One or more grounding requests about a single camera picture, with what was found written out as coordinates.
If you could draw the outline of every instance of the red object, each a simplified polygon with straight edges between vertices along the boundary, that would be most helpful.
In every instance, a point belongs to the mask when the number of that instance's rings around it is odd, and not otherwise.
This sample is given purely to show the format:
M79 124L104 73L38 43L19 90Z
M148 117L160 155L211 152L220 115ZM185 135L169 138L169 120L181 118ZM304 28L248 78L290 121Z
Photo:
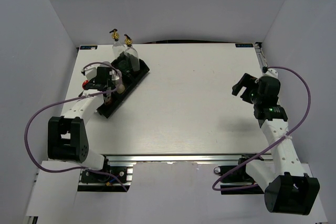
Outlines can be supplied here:
M83 84L82 84L83 89L85 89L85 85L88 84L88 82L89 82L89 80L86 80L86 81L83 82Z

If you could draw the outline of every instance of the black label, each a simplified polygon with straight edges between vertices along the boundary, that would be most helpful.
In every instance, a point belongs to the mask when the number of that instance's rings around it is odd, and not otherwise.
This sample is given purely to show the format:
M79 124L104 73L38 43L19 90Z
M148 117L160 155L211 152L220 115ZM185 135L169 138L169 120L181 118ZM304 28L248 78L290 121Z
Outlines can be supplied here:
M79 50L96 50L98 46L80 46Z
M253 47L253 44L236 43L236 47Z

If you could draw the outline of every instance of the table surface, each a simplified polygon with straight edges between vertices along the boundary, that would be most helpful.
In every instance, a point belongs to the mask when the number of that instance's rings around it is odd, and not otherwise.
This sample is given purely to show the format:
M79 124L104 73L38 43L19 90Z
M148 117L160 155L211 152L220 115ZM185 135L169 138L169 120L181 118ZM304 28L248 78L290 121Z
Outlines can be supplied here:
M240 154L268 146L253 106L231 94L245 72L260 76L254 48L235 44L134 45L150 72L117 111L86 125L101 154ZM93 61L113 61L111 45L79 50L67 99L78 96ZM74 103L63 107L66 112Z

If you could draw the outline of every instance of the white table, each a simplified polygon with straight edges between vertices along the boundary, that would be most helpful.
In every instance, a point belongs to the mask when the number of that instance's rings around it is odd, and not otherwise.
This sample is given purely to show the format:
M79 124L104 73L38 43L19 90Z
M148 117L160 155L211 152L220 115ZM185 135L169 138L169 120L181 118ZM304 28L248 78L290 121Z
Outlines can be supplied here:
M257 153L267 141L253 106L231 95L245 72L260 76L254 48L235 44L134 45L149 74L106 119L86 126L90 148L101 154ZM79 50L66 98L78 96L93 61L113 61L111 45ZM64 105L63 113L73 103Z

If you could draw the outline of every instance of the plastic bottle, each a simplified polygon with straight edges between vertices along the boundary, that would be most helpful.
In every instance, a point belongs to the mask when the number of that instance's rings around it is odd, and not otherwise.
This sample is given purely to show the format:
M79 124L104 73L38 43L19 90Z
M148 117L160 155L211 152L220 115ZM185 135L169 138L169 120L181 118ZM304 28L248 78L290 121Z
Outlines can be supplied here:
M133 71L137 72L140 70L138 52L132 46L132 39L127 34L125 34L125 36L125 44L127 46L127 49L125 51L125 57L128 58L129 62L131 63Z
M112 33L112 39L114 40L112 50L116 59L119 57L123 58L126 50L125 46L119 40L119 34L117 31L117 29L110 31L110 33Z

